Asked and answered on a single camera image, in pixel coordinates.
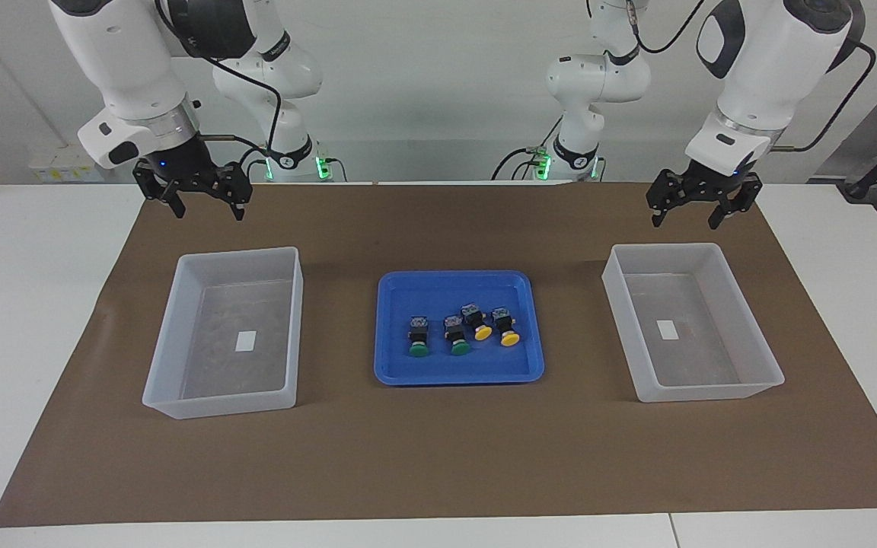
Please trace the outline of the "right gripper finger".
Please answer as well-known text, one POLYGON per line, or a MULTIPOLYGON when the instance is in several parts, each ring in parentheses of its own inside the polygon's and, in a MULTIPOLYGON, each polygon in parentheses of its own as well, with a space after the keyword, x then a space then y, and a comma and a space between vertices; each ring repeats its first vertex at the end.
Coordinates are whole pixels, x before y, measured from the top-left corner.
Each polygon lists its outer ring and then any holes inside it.
POLYGON ((215 168, 215 198, 226 202, 236 221, 243 221, 253 196, 253 184, 238 162, 215 168))
POLYGON ((175 218, 184 217, 186 208, 181 198, 177 196, 177 184, 161 184, 157 174, 149 164, 136 164, 132 168, 132 176, 146 200, 166 205, 173 212, 175 218))

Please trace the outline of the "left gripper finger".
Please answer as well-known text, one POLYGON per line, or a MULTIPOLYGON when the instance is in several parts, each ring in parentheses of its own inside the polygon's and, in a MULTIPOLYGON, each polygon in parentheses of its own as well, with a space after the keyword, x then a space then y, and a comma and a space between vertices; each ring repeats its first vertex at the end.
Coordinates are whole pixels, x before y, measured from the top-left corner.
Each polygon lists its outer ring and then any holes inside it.
POLYGON ((748 212, 755 204, 762 186, 758 174, 748 174, 737 190, 717 192, 717 206, 710 214, 709 228, 716 230, 729 216, 748 212))
POLYGON ((669 169, 661 170, 646 192, 645 199, 652 211, 652 225, 660 228, 669 211, 687 202, 684 177, 669 169))

